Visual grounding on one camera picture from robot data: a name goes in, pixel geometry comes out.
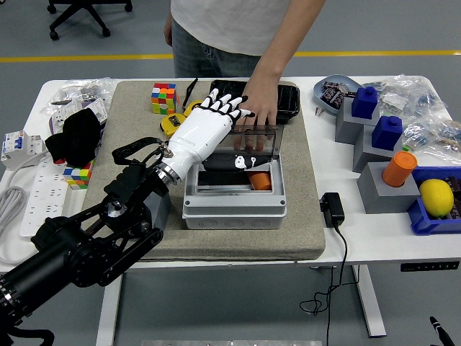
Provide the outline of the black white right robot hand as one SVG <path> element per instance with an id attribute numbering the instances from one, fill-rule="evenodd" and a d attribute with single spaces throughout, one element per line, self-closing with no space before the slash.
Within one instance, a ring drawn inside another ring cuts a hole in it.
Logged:
<path id="1" fill-rule="evenodd" d="M 448 333 L 445 331 L 445 329 L 441 326 L 441 324 L 437 321 L 435 317 L 430 316 L 429 321 L 431 322 L 431 325 L 438 334 L 439 340 L 441 341 L 443 346 L 455 346 L 451 337 L 448 335 Z"/>

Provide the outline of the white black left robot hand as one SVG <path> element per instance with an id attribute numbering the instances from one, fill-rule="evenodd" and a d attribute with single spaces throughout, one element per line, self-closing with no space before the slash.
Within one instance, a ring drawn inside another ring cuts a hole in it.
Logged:
<path id="1" fill-rule="evenodd" d="M 183 181 L 190 167 L 204 161 L 237 120 L 254 116 L 241 107 L 247 99 L 247 96 L 233 98 L 230 94 L 218 98 L 218 90 L 213 89 L 201 105 L 193 109 L 170 137 L 171 156 L 162 158 L 160 164 L 173 184 Z"/>

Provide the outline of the person's left hand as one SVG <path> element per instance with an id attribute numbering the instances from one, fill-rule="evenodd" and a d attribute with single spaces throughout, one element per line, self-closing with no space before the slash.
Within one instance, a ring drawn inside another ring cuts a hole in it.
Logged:
<path id="1" fill-rule="evenodd" d="M 237 121 L 237 125 L 262 127 L 277 122 L 278 79 L 260 79 L 252 76 L 243 91 L 248 99 L 241 108 L 255 114 Z"/>

